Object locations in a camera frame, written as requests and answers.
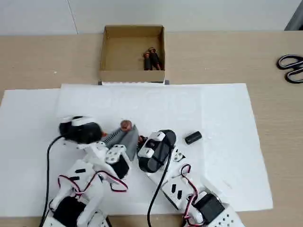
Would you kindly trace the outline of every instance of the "black cable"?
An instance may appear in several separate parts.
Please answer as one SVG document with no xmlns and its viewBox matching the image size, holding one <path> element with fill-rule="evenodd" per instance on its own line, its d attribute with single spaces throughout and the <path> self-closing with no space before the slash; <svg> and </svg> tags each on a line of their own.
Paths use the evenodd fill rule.
<svg viewBox="0 0 303 227">
<path fill-rule="evenodd" d="M 48 204 L 48 193 L 49 193 L 49 152 L 52 148 L 52 146 L 54 145 L 55 142 L 57 142 L 59 139 L 61 139 L 62 137 L 64 137 L 65 135 L 61 135 L 56 137 L 48 146 L 47 148 L 47 155 L 46 155 L 46 159 L 47 159 L 47 168 L 46 168 L 46 198 L 45 198 L 45 205 L 44 205 L 44 210 L 43 210 L 43 215 L 41 217 L 41 221 L 39 224 L 39 227 L 43 226 L 45 217 L 46 217 L 46 210 L 47 210 L 47 204 Z"/>
<path fill-rule="evenodd" d="M 170 163 L 170 160 L 171 160 L 171 152 L 172 152 L 173 146 L 171 144 L 167 144 L 167 145 L 169 145 L 169 148 L 170 148 L 167 164 L 165 166 L 165 169 L 164 169 L 164 172 L 162 174 L 161 180 L 160 180 L 160 182 L 158 184 L 158 187 L 157 187 L 157 189 L 155 191 L 155 194 L 153 195 L 153 197 L 151 199 L 151 203 L 150 203 L 150 206 L 149 206 L 148 211 L 147 211 L 147 224 L 148 224 L 149 227 L 152 227 L 152 225 L 151 225 L 151 209 L 152 209 L 153 203 L 155 202 L 155 199 L 156 199 L 156 197 L 158 195 L 158 192 L 159 192 L 159 190 L 160 190 L 160 188 L 162 186 L 162 183 L 164 181 L 164 178 L 165 178 L 165 175 L 166 175 L 167 170 L 169 168 L 169 163 Z"/>
</svg>

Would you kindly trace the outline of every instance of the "battery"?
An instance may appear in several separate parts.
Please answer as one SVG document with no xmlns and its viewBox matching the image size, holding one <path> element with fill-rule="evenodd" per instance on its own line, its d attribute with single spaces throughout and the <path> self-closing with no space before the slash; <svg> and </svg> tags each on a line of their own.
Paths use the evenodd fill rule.
<svg viewBox="0 0 303 227">
<path fill-rule="evenodd" d="M 186 136 L 185 137 L 185 143 L 187 143 L 188 145 L 189 144 L 192 144 L 193 142 L 196 142 L 197 140 L 201 139 L 202 138 L 202 135 L 199 131 L 196 131 L 192 134 L 190 134 L 189 136 Z"/>
</svg>

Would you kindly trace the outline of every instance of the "wooden table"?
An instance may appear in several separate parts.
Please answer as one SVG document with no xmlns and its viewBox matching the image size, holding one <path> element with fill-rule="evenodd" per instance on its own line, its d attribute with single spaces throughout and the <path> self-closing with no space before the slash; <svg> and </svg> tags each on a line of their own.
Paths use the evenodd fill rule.
<svg viewBox="0 0 303 227">
<path fill-rule="evenodd" d="M 302 32 L 166 34 L 171 83 L 247 83 L 274 209 L 240 213 L 246 227 L 303 226 L 303 85 L 287 83 L 285 72 L 275 67 L 283 54 L 303 55 L 302 40 Z M 96 84 L 101 41 L 102 35 L 0 37 L 0 96 L 5 89 Z M 147 226 L 145 216 L 110 220 L 114 227 Z M 0 218 L 6 227 L 36 227 L 38 222 Z M 152 217 L 154 227 L 178 227 L 180 222 L 176 215 Z"/>
</svg>

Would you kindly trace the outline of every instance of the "hole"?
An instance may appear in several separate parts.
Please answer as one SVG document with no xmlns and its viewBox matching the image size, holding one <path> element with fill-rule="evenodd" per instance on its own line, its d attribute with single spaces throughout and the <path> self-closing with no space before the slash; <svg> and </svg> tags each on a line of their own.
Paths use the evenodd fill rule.
<svg viewBox="0 0 303 227">
<path fill-rule="evenodd" d="M 70 179 L 71 181 L 77 181 L 77 180 L 80 179 L 80 177 L 78 177 L 78 176 L 72 176 L 72 177 L 70 177 L 69 179 Z"/>
<path fill-rule="evenodd" d="M 77 169 L 77 170 L 75 171 L 75 173 L 77 173 L 77 174 L 85 173 L 85 172 L 86 172 L 85 169 Z"/>
<path fill-rule="evenodd" d="M 175 193 L 176 191 L 176 184 L 174 183 L 172 186 L 171 186 L 171 192 L 172 193 Z"/>
<path fill-rule="evenodd" d="M 180 200 L 182 198 L 182 190 L 178 191 L 177 198 L 178 198 L 178 200 Z"/>
</svg>

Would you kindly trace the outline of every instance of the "red wire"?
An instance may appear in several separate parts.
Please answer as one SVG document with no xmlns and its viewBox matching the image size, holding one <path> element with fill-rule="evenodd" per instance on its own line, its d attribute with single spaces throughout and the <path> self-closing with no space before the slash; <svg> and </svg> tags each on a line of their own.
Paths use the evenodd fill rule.
<svg viewBox="0 0 303 227">
<path fill-rule="evenodd" d="M 81 196 L 83 193 L 85 193 L 85 191 L 89 188 L 89 186 L 91 185 L 91 182 L 94 180 L 95 176 L 97 176 L 99 173 L 105 173 L 107 176 L 109 176 L 111 179 L 113 179 L 114 181 L 118 182 L 119 184 L 122 184 L 125 189 L 124 190 L 117 190 L 117 189 L 114 189 L 113 186 L 112 186 L 112 183 L 110 183 L 110 189 L 113 191 L 113 192 L 126 192 L 128 190 L 128 186 L 123 182 L 121 181 L 120 179 L 112 176 L 111 174 L 109 174 L 108 172 L 105 172 L 105 171 L 97 171 L 93 177 L 91 178 L 91 180 L 88 182 L 88 184 L 86 185 L 85 189 L 83 191 L 80 190 L 80 187 L 77 185 L 77 183 L 75 183 L 73 180 L 71 180 L 69 177 L 65 176 L 65 175 L 59 175 L 58 176 L 58 185 L 59 187 L 61 187 L 61 184 L 60 184 L 60 177 L 63 177 L 67 180 L 69 180 L 75 187 L 76 187 L 76 195 L 79 195 Z"/>
<path fill-rule="evenodd" d="M 65 178 L 65 179 L 67 179 L 68 181 L 70 181 L 73 185 L 76 186 L 78 192 L 81 192 L 80 187 L 77 185 L 77 183 L 75 183 L 73 180 L 71 180 L 68 176 L 65 176 L 65 175 L 59 175 L 59 176 L 58 176 L 58 184 L 59 184 L 59 187 L 61 187 L 61 184 L 60 184 L 60 177 L 63 177 L 63 178 Z"/>
<path fill-rule="evenodd" d="M 200 227 L 203 225 L 203 224 L 192 224 L 192 223 L 190 223 L 189 219 L 187 219 L 186 222 L 188 223 L 189 226 L 192 226 L 192 227 Z"/>
<path fill-rule="evenodd" d="M 189 221 L 190 216 L 187 215 L 188 210 L 189 210 L 189 206 L 190 206 L 193 202 L 196 201 L 196 199 L 198 198 L 198 195 L 199 195 L 199 192 L 198 192 L 197 188 L 194 186 L 194 184 L 193 184 L 193 183 L 192 183 L 192 182 L 183 174 L 183 169 L 184 169 L 185 167 L 187 167 L 187 166 L 188 166 L 187 173 L 190 172 L 190 170 L 191 170 L 191 165 L 190 165 L 190 164 L 185 164 L 185 165 L 182 166 L 182 168 L 181 168 L 181 176 L 184 177 L 185 179 L 187 179 L 187 181 L 188 181 L 188 183 L 190 184 L 190 186 L 192 186 L 192 188 L 194 189 L 195 194 L 194 194 L 194 195 L 191 195 L 191 196 L 189 197 L 188 203 L 187 203 L 186 208 L 185 208 L 185 212 L 184 212 L 184 214 L 183 214 L 183 219 L 186 220 L 186 222 L 187 222 L 187 223 L 189 224 L 189 226 L 191 226 L 191 227 L 200 227 L 200 226 L 202 226 L 203 224 L 192 224 L 192 223 L 190 223 L 190 221 Z"/>
<path fill-rule="evenodd" d="M 112 176 L 111 174 L 109 174 L 108 172 L 105 172 L 105 171 L 102 171 L 102 170 L 101 170 L 101 171 L 97 171 L 97 174 L 99 174 L 99 173 L 105 173 L 105 174 L 106 174 L 107 176 L 109 176 L 111 179 L 113 179 L 114 181 L 120 183 L 121 185 L 123 185 L 123 186 L 125 187 L 124 190 L 117 190 L 117 189 L 113 189 L 112 184 L 110 184 L 110 189 L 111 189 L 113 192 L 126 192 L 126 191 L 128 190 L 128 186 L 127 186 L 123 181 L 121 181 L 120 179 L 118 179 L 118 178 Z"/>
</svg>

